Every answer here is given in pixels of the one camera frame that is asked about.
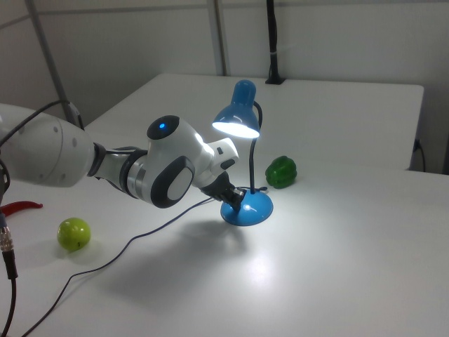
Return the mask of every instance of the cable connector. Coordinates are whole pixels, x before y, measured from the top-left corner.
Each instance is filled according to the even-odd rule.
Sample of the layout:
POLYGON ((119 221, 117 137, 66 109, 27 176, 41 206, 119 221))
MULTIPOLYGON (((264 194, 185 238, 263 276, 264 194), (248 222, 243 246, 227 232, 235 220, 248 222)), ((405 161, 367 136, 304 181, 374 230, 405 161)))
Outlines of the cable connector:
POLYGON ((13 248, 13 239, 6 224, 5 215, 0 213, 0 249, 1 251, 12 251, 13 248))
POLYGON ((0 249, 5 260, 6 272, 9 279, 17 279, 17 268, 15 266, 15 255, 11 232, 6 224, 5 215, 0 213, 0 249))

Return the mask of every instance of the black cable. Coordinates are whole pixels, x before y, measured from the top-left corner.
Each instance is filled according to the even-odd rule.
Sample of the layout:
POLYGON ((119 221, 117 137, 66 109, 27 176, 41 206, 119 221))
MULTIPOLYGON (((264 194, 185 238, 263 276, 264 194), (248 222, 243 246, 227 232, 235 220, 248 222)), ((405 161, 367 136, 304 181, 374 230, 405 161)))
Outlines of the black cable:
POLYGON ((4 186, 3 186, 3 191, 0 191, 0 202, 1 202, 2 197, 3 197, 2 193, 4 194, 8 190, 9 185, 11 183, 11 177, 9 176, 8 168, 6 168, 4 161, 1 159, 0 159, 0 173, 3 175, 3 177, 1 177, 1 179, 6 178, 6 181, 4 182, 4 186))
POLYGON ((108 265, 111 265, 113 262, 115 262, 124 252, 125 250, 128 248, 128 246, 131 244, 131 242, 133 242, 136 239, 139 239, 141 237, 146 237, 148 235, 154 234, 156 232, 158 232, 159 230, 164 229, 165 227, 167 227, 168 225, 170 225, 171 223, 174 223, 177 219, 181 218, 184 214, 186 214, 188 211, 191 211, 192 209, 194 209, 195 207, 198 207, 202 204, 205 204, 207 201, 213 200, 213 198, 207 198, 204 199, 203 201, 200 201, 198 203, 196 203, 193 206, 190 206, 188 209, 186 209, 185 211, 183 211, 182 213, 178 214, 176 217, 174 217, 173 219, 169 220, 168 222, 164 223, 162 226, 156 228, 155 230, 152 230, 150 232, 144 233, 144 234, 140 234, 140 235, 136 235, 135 237, 131 238, 128 243, 124 246, 124 248, 120 251, 119 254, 117 254, 117 256, 115 258, 113 258, 112 260, 110 260, 108 263, 102 265, 101 267, 92 269, 92 270, 87 270, 85 272, 78 272, 76 274, 73 274, 68 280, 67 283, 64 285, 64 288, 62 288, 62 291, 60 292, 58 298, 56 298, 56 301, 54 302, 54 304, 51 306, 51 308, 46 312, 46 314, 35 324, 33 325, 27 332, 25 332, 22 337, 28 336, 33 330, 35 330, 35 328, 38 327, 38 325, 40 325, 40 323, 42 323, 45 318, 47 318, 49 316, 49 314, 55 309, 56 305, 58 304, 59 300, 61 299, 63 293, 65 292, 65 289, 67 288, 67 286, 69 285, 70 281, 79 275, 85 275, 85 274, 90 274, 92 272, 97 272, 98 270, 101 270, 103 268, 106 268, 108 265))
POLYGON ((422 171, 426 172, 426 157, 424 155, 424 150, 422 149, 421 143, 419 144, 418 148, 421 150, 422 155, 422 171))
POLYGON ((422 171, 426 172, 426 157, 424 155, 424 149, 421 146, 421 141, 419 139, 415 139, 415 143, 413 144, 413 153, 415 153, 418 150, 421 151, 422 171))
POLYGON ((80 114, 78 115, 78 123, 79 123, 79 128, 84 131, 83 119, 81 118, 80 114))
POLYGON ((6 320, 6 324, 3 329, 3 333, 1 334, 1 337, 6 337, 6 334, 9 331, 9 327, 11 326, 11 322, 13 321, 16 298, 17 298, 17 284, 15 283, 15 278, 12 278, 11 279, 11 306, 9 308, 8 319, 6 320))
POLYGON ((27 124, 29 121, 31 121, 33 118, 35 118, 38 114, 40 114, 41 112, 44 112, 45 110, 47 110, 48 108, 60 104, 60 103, 66 103, 66 104, 70 104, 70 102, 68 100, 56 100, 55 102, 51 102, 48 103, 47 105, 44 105, 42 108, 36 110, 35 112, 33 112, 31 115, 29 115, 27 118, 25 118, 23 121, 21 121, 15 128, 13 128, 11 131, 8 132, 8 134, 6 136, 4 136, 1 140, 0 140, 0 147, 6 143, 9 138, 11 138, 12 136, 14 136, 14 134, 19 131, 21 128, 23 128, 25 126, 25 124, 27 124))

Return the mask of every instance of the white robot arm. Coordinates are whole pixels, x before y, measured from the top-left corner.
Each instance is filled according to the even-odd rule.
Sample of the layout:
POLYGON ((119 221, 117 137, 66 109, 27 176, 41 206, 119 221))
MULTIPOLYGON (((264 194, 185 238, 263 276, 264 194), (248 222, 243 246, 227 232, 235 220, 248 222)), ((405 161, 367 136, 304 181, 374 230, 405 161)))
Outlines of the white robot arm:
MULTIPOLYGON (((33 111, 0 104, 0 139, 33 111)), ((239 159, 228 138, 205 144, 184 120, 164 116, 147 131, 148 150, 106 150, 80 128, 40 114, 1 146, 0 158, 12 179, 69 187, 84 176, 108 180, 130 196, 166 208, 176 204, 190 185, 237 211, 244 192, 226 172, 239 159)))

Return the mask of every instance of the desk lamp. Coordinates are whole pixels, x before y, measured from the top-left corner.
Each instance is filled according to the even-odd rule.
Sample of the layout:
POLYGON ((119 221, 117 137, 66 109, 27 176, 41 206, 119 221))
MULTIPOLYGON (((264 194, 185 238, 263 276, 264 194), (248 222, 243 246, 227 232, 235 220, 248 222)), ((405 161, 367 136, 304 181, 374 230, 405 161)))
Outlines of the desk lamp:
POLYGON ((232 136, 252 138, 250 148, 250 192, 246 193, 241 202, 240 211, 235 211, 229 205, 222 204, 221 214, 223 219, 232 225, 251 226, 261 223, 270 216, 273 211, 271 199, 254 187, 254 147, 262 126, 262 109, 254 101, 255 85, 249 80, 237 82, 232 95, 231 104, 225 107, 215 118, 212 125, 217 130, 232 136), (253 111, 256 107, 259 120, 253 111))

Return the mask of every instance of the table surface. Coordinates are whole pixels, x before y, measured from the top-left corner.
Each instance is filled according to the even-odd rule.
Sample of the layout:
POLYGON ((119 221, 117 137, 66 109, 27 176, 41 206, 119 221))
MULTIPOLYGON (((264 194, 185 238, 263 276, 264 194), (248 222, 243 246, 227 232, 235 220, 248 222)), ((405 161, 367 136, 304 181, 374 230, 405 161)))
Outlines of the table surface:
MULTIPOLYGON (((184 92, 179 83, 223 89, 235 80, 157 77, 87 131, 108 147, 146 147, 154 114, 171 113, 193 120, 206 141, 217 140, 201 118, 205 107, 177 98, 184 92), (176 90, 168 100, 154 95, 155 88, 176 90), (144 97, 152 103, 142 105, 144 97), (135 113, 136 105, 148 109, 149 121, 135 113)), ((257 85, 259 94, 281 90, 257 85)), ((217 92, 217 100, 228 101, 232 87, 217 92)), ((238 145, 241 152, 249 147, 238 145)), ((107 269, 73 281, 32 336, 447 336, 447 177, 303 157, 281 143, 269 151, 262 146, 261 140, 257 186, 266 183, 264 168, 274 157, 291 152, 298 167, 294 185, 269 188, 270 218, 235 227, 221 219, 218 202, 200 206, 133 242, 107 269)), ((229 175, 236 185, 247 185, 246 161, 229 175)), ((162 210, 93 178, 68 189, 13 182, 4 203, 23 199, 44 208, 8 217, 19 273, 12 337, 49 309, 71 274, 106 263, 132 236, 162 225, 204 195, 191 188, 179 204, 162 210), (67 253, 55 236, 59 223, 72 216, 91 224, 93 238, 67 253)), ((0 277, 7 289, 4 268, 0 277)), ((6 317, 7 302, 0 317, 6 317)))

